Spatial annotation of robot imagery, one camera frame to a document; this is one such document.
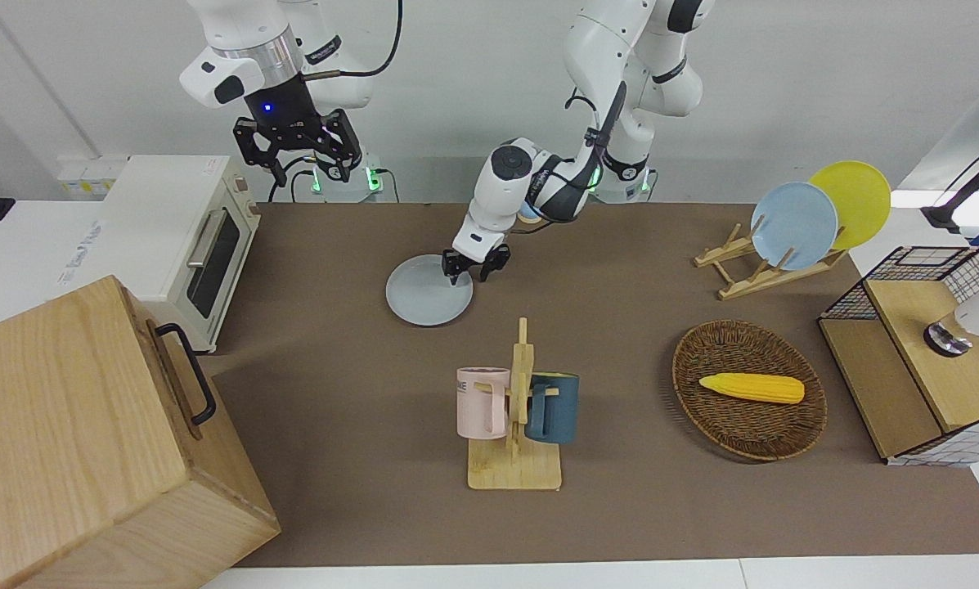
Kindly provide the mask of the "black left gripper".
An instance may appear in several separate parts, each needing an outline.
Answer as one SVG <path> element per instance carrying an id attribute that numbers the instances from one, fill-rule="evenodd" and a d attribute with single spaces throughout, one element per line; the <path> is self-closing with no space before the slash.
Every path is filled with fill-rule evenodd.
<path id="1" fill-rule="evenodd" d="M 449 280 L 449 284 L 456 285 L 466 268 L 481 265 L 479 269 L 479 282 L 485 283 L 493 272 L 499 272 L 505 268 L 511 257 L 511 250 L 508 245 L 499 245 L 490 250 L 482 261 L 475 260 L 459 250 L 449 249 L 448 253 L 442 254 L 442 272 Z"/>

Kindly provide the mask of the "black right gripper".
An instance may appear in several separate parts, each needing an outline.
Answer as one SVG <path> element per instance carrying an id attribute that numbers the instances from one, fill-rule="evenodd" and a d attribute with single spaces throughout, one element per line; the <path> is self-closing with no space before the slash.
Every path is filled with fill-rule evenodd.
<path id="1" fill-rule="evenodd" d="M 284 187 L 280 150 L 316 151 L 316 165 L 335 182 L 348 182 L 362 163 L 362 146 L 343 110 L 320 111 L 301 74 L 244 97 L 250 117 L 239 117 L 234 138 L 248 165 L 257 165 Z"/>

